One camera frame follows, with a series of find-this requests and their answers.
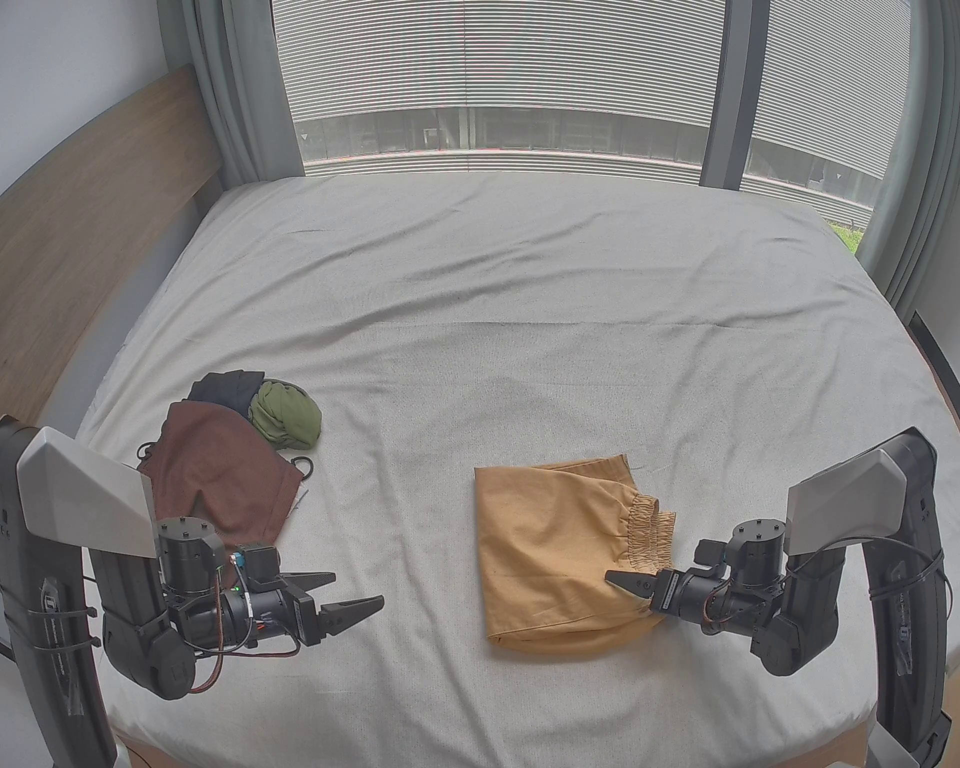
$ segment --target clothing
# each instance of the clothing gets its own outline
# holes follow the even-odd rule
[[[306,392],[285,381],[267,379],[253,397],[250,421],[270,444],[307,450],[320,438],[320,408]]]
[[[263,385],[263,376],[263,371],[208,373],[200,381],[193,382],[187,399],[215,402],[246,419],[253,396]]]
[[[541,654],[606,651],[660,622],[610,568],[672,567],[675,516],[639,492],[625,456],[478,468],[477,549],[494,645]]]
[[[191,400],[170,406],[138,469],[153,484],[156,519],[203,517],[228,549],[274,543],[303,478],[239,414]]]

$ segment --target green grass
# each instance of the green grass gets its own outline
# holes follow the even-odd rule
[[[860,245],[860,241],[863,239],[863,229],[852,229],[850,227],[842,227],[839,224],[834,224],[829,222],[830,226],[833,227],[833,231],[837,233],[837,237],[843,240],[843,244],[850,249],[850,253],[856,253],[856,249]]]

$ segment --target navy folded garment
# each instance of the navy folded garment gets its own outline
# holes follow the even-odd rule
[[[200,381],[193,382],[187,399],[223,405],[248,419],[250,403],[263,386],[264,376],[263,371],[208,373]]]

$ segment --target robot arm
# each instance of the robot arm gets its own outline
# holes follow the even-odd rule
[[[0,589],[13,652],[58,768],[117,758],[97,683],[81,547],[104,611],[103,645],[123,675],[163,699],[191,691],[196,660],[289,635],[296,649],[376,613],[383,597],[321,605],[332,573],[281,573],[272,546],[231,556],[205,520],[154,521],[150,481],[56,430],[0,419]]]
[[[871,733],[871,754],[899,749],[916,765],[936,765],[950,720],[941,712],[947,598],[935,469],[933,446],[908,429],[790,489],[785,522],[747,520],[727,542],[701,540],[693,560],[705,567],[608,571],[607,581],[651,600],[655,612],[699,624],[706,635],[750,637],[751,653],[769,672],[791,675],[836,637],[846,546],[862,543],[883,731]]]

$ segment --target bed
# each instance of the bed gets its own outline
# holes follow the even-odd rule
[[[324,412],[284,567],[336,571],[324,601],[382,592],[386,608],[293,659],[228,660],[213,689],[174,703],[99,658],[115,728],[187,765],[772,765],[851,733],[862,756],[876,669],[858,549],[836,640],[790,678],[742,637],[669,621],[600,657],[527,657],[484,637],[475,467],[625,453],[676,511],[685,567],[700,538],[782,516],[790,485],[915,424],[939,452],[960,583],[960,432],[807,207],[561,174],[231,190],[78,438],[132,464],[192,381],[241,367]]]

